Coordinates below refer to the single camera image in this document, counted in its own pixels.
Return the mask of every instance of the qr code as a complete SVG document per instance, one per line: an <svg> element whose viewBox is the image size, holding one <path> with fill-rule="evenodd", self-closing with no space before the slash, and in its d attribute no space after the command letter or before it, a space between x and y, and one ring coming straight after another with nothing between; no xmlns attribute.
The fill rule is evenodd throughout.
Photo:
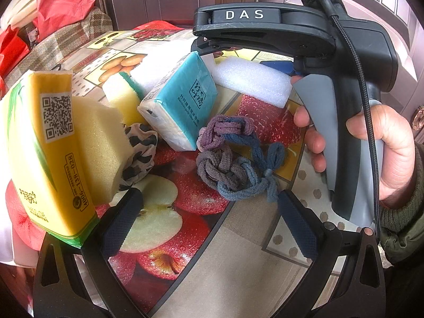
<svg viewBox="0 0 424 318"><path fill-rule="evenodd" d="M41 94L41 109L47 143L74 133L70 92Z"/></svg>

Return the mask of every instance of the apple print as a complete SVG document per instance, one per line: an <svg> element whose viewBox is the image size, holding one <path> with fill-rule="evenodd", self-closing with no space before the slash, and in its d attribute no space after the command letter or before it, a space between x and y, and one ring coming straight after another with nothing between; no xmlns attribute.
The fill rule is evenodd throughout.
<svg viewBox="0 0 424 318"><path fill-rule="evenodd" d="M151 250L176 235L182 226L182 218L172 207L178 191L170 180L147 175L133 187L142 192L144 209L131 227L121 251L139 253ZM111 205L115 206L125 193L118 192Z"/></svg>
<svg viewBox="0 0 424 318"><path fill-rule="evenodd" d="M6 188L6 207L18 236L27 246L40 251L46 232L29 219L12 181Z"/></svg>
<svg viewBox="0 0 424 318"><path fill-rule="evenodd" d="M134 274L136 257L134 254L119 251L115 256L109 258L109 264L121 283L126 285Z"/></svg>
<svg viewBox="0 0 424 318"><path fill-rule="evenodd" d="M137 258L143 269L161 279L175 280L210 232L201 216L180 213L183 218L181 230L166 243L140 253Z"/></svg>
<svg viewBox="0 0 424 318"><path fill-rule="evenodd" d="M222 213L228 201L218 191L208 187L196 171L172 173L170 179L177 185L178 196L174 206L197 215Z"/></svg>
<svg viewBox="0 0 424 318"><path fill-rule="evenodd" d="M144 311L149 312L172 285L172 281L159 279L137 267L132 279L125 285L131 299Z"/></svg>
<svg viewBox="0 0 424 318"><path fill-rule="evenodd" d="M196 158L200 151L181 152L181 154L172 162L172 171L185 175L197 168Z"/></svg>
<svg viewBox="0 0 424 318"><path fill-rule="evenodd" d="M96 208L97 216L99 217L99 219L101 219L104 213L106 213L106 210L110 208L110 205L109 203L106 203L106 204L102 204L101 206L96 206L95 208Z"/></svg>
<svg viewBox="0 0 424 318"><path fill-rule="evenodd" d="M156 146L156 153L153 161L155 165L165 165L174 160L181 152L174 151L169 145L161 140Z"/></svg>

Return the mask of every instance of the screw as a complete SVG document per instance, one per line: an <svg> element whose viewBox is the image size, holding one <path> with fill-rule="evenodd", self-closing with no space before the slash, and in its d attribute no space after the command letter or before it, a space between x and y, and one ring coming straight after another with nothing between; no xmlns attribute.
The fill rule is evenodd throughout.
<svg viewBox="0 0 424 318"><path fill-rule="evenodd" d="M324 227L325 227L325 229L328 229L329 231L332 231L333 229L335 229L335 228L336 228L335 224L333 224L333 223L332 223L332 222L330 222L330 221L326 221L326 222L324 223Z"/></svg>
<svg viewBox="0 0 424 318"><path fill-rule="evenodd" d="M373 230L371 228L369 228L369 227L365 227L364 228L364 233L366 235L369 235L369 236L372 236L374 234Z"/></svg>

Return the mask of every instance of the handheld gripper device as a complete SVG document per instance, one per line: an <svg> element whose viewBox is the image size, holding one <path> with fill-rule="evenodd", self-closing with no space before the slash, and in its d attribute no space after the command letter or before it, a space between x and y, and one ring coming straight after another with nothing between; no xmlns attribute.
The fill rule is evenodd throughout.
<svg viewBox="0 0 424 318"><path fill-rule="evenodd" d="M374 140L369 144L354 138L346 121L361 110L367 118L364 104L380 104L380 92L392 89L398 69L395 49L380 24L351 18L341 0L302 2L308 7L234 3L199 8L192 50L205 55L236 46L294 58L294 70L304 78L293 88L326 141L332 208L353 224L368 227L378 213L379 178L373 166L381 170L383 144L375 142L378 162L373 164Z"/></svg>

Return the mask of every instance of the bamboo pulp tissue pack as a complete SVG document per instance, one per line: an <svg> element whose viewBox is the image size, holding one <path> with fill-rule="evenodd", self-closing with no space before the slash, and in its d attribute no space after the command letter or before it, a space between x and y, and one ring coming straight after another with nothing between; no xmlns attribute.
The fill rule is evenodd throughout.
<svg viewBox="0 0 424 318"><path fill-rule="evenodd" d="M138 111L175 151L195 151L217 94L205 63L191 52L144 97Z"/></svg>
<svg viewBox="0 0 424 318"><path fill-rule="evenodd" d="M8 159L30 219L80 248L98 222L74 133L72 72L28 71L2 101Z"/></svg>

